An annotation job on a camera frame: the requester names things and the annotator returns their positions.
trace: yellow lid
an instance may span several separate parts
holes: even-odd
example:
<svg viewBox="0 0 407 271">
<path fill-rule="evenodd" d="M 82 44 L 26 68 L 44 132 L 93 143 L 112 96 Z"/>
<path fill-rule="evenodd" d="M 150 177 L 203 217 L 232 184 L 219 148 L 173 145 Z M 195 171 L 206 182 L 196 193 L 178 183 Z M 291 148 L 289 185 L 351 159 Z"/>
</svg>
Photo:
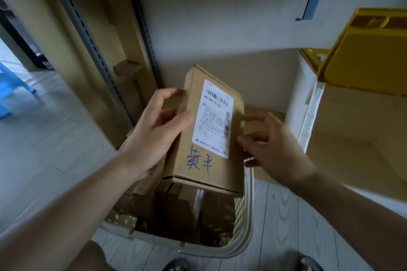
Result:
<svg viewBox="0 0 407 271">
<path fill-rule="evenodd" d="M 305 59 L 319 81 L 407 95 L 407 10 L 357 9 L 317 69 Z"/>
</svg>

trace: white wall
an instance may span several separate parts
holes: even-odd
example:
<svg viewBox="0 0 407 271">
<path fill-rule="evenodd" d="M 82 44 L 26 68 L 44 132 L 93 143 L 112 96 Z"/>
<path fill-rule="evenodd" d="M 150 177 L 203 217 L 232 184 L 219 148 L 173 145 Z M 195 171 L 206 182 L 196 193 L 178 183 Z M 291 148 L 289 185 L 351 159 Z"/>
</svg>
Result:
<svg viewBox="0 0 407 271">
<path fill-rule="evenodd" d="M 239 91 L 246 104 L 287 109 L 300 47 L 330 48 L 357 7 L 407 0 L 141 0 L 164 85 L 182 87 L 195 63 Z"/>
</svg>

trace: slotted metal strip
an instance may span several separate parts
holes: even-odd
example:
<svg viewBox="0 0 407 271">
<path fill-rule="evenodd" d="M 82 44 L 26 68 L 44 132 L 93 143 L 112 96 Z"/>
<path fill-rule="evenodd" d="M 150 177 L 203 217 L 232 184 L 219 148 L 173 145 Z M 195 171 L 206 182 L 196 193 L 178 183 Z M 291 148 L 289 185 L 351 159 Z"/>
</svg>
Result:
<svg viewBox="0 0 407 271">
<path fill-rule="evenodd" d="M 65 8 L 66 13 L 72 21 L 75 29 L 77 30 L 80 38 L 82 39 L 86 49 L 88 50 L 90 57 L 96 65 L 96 68 L 99 70 L 99 73 L 102 75 L 106 86 L 109 88 L 110 93 L 113 96 L 116 104 L 121 108 L 125 114 L 125 118 L 130 127 L 134 126 L 134 120 L 130 115 L 129 110 L 126 107 L 126 104 L 121 97 L 116 83 L 114 82 L 113 76 L 110 73 L 108 66 L 102 56 L 102 53 L 99 51 L 99 47 L 96 44 L 95 39 L 93 38 L 88 25 L 86 24 L 83 16 L 81 16 L 80 10 L 75 6 L 73 0 L 60 0 L 63 7 Z"/>
</svg>

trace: blue plastic stool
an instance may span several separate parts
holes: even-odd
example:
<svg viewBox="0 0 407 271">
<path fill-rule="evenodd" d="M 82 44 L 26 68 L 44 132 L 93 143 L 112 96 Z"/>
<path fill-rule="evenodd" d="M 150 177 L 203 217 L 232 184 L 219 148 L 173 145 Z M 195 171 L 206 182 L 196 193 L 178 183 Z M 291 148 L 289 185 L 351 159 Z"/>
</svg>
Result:
<svg viewBox="0 0 407 271">
<path fill-rule="evenodd" d="M 0 100 L 8 97 L 14 92 L 18 87 L 24 87 L 29 92 L 34 94 L 37 90 L 31 88 L 29 85 L 24 83 L 16 74 L 11 72 L 4 64 L 0 62 Z M 0 119 L 6 118 L 11 113 L 0 104 Z"/>
</svg>

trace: wooden floor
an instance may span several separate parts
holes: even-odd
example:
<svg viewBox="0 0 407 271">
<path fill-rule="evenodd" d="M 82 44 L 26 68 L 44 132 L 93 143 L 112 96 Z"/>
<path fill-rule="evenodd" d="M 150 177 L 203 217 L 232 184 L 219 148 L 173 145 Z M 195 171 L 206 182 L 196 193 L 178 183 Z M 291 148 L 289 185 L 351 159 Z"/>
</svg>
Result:
<svg viewBox="0 0 407 271">
<path fill-rule="evenodd" d="M 18 89 L 0 120 L 0 232 L 23 220 L 114 155 L 113 149 L 58 74 L 19 73 L 38 90 Z M 161 270 L 179 255 L 160 245 L 123 240 L 102 229 L 93 239 L 118 270 Z M 187 257 L 195 270 L 293 270 L 297 253 L 326 271 L 371 270 L 307 203 L 265 181 L 255 182 L 254 233 L 231 259 Z"/>
</svg>

